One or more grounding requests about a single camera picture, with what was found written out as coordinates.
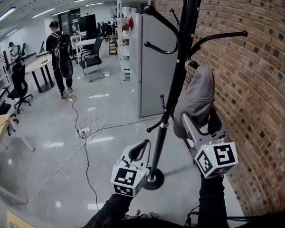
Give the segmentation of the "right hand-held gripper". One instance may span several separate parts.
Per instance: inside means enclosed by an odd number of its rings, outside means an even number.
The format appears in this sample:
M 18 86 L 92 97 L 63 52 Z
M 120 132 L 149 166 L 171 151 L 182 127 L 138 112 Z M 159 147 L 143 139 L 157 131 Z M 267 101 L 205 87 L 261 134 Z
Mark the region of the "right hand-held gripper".
M 205 179 L 228 172 L 238 164 L 235 143 L 228 136 L 228 125 L 217 109 L 209 114 L 208 133 L 203 133 L 189 116 L 182 114 L 182 123 L 192 145 L 193 162 Z

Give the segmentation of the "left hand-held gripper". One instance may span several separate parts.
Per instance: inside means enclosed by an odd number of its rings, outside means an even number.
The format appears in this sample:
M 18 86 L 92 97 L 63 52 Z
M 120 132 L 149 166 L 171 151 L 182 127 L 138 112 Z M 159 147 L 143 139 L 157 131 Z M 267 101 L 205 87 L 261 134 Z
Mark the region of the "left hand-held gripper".
M 114 165 L 110 182 L 114 192 L 127 197 L 135 197 L 146 183 L 150 173 L 149 163 L 151 142 L 140 140 L 126 147 L 121 158 Z

